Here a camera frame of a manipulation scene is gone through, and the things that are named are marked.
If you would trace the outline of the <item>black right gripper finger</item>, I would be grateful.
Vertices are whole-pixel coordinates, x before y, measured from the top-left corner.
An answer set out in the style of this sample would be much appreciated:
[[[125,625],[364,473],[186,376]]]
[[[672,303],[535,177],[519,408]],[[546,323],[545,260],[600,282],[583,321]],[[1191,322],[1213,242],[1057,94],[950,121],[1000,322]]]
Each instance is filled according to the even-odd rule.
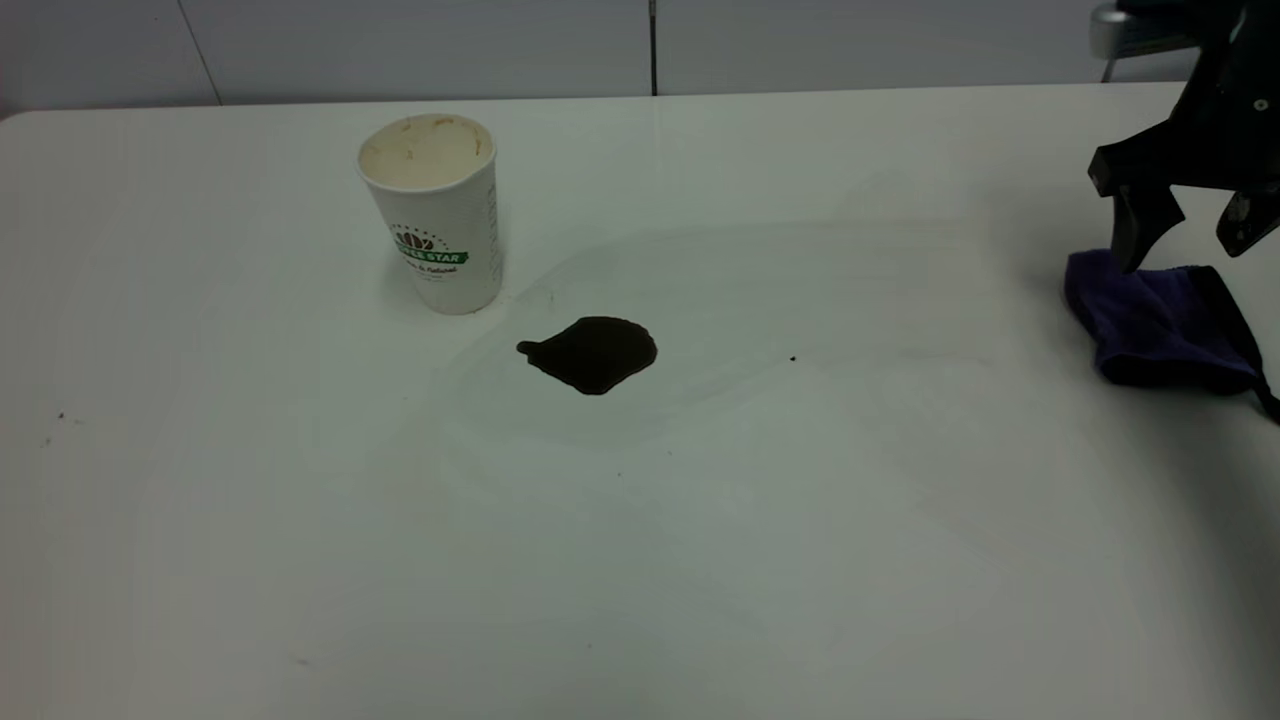
[[[1167,184],[1124,184],[1112,196],[1110,252],[1123,274],[1137,272],[1151,249],[1185,220]]]
[[[1216,237],[1229,258],[1239,258],[1279,227],[1279,188],[1236,191],[1216,224]]]

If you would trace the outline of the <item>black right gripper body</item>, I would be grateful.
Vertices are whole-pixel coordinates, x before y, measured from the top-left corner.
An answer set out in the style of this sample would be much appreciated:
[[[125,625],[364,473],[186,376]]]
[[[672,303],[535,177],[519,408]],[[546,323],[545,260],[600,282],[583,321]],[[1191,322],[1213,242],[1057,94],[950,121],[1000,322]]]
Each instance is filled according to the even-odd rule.
[[[1277,186],[1275,1],[1108,1],[1091,17],[1091,47],[1107,61],[1196,47],[1166,120],[1096,150],[1102,197],[1124,184],[1212,190]]]

